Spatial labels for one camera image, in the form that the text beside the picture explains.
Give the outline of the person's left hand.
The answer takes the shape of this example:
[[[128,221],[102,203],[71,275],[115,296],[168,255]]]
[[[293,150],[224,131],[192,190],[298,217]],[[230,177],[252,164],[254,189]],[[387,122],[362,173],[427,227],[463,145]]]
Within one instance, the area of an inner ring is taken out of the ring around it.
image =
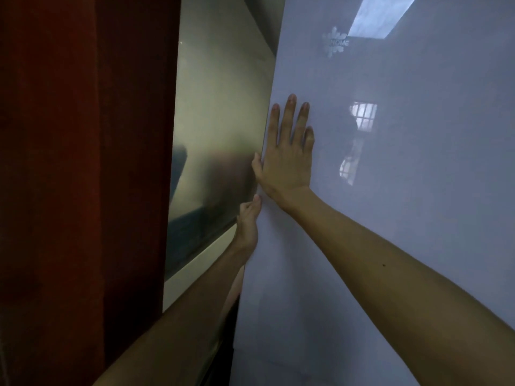
[[[236,247],[248,257],[254,252],[258,242],[257,219],[255,222],[242,222],[240,205],[239,213],[236,217],[234,243],[236,244]]]

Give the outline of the person's right hand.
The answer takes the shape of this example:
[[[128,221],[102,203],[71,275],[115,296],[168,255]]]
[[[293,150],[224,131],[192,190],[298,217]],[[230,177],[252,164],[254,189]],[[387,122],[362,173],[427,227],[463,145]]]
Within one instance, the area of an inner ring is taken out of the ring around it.
[[[290,144],[280,144],[283,114],[284,109],[281,110],[280,105],[275,103],[270,110],[265,147],[261,155],[267,180],[265,185],[259,186],[278,206],[287,209],[297,194],[310,187],[312,156],[303,156],[303,136],[309,126],[310,104],[301,104],[298,116],[293,116]]]

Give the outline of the glossy pale refrigerator door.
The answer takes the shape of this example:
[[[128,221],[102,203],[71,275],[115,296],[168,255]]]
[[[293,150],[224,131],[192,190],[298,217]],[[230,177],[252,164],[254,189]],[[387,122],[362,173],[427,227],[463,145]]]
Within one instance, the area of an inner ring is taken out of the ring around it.
[[[312,190],[515,329],[515,0],[285,0],[271,104],[292,93]],[[262,201],[229,386],[419,386]]]

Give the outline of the person's left forearm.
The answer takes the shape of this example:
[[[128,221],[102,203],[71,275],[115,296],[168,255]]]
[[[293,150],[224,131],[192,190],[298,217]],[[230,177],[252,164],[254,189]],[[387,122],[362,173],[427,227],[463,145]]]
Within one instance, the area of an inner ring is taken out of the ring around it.
[[[195,386],[255,246],[255,240],[234,239],[92,386]]]

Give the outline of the person's right forearm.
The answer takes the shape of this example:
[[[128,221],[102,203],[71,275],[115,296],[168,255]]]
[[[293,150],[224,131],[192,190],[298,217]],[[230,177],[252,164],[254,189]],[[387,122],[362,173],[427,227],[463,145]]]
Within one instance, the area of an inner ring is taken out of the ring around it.
[[[309,235],[420,386],[515,386],[515,330],[308,187],[276,203]]]

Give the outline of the steel refrigerator side panel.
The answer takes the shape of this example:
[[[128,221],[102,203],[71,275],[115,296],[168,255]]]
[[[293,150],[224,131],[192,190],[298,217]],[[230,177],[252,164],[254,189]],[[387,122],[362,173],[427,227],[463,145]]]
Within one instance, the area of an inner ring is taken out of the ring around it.
[[[162,310],[223,253],[255,193],[275,54],[254,0],[182,0]]]

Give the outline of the dark red curtain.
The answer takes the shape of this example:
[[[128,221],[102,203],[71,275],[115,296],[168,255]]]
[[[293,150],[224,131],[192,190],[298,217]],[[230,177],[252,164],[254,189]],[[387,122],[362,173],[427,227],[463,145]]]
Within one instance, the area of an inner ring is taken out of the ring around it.
[[[92,386],[161,316],[181,0],[0,0],[0,386]]]

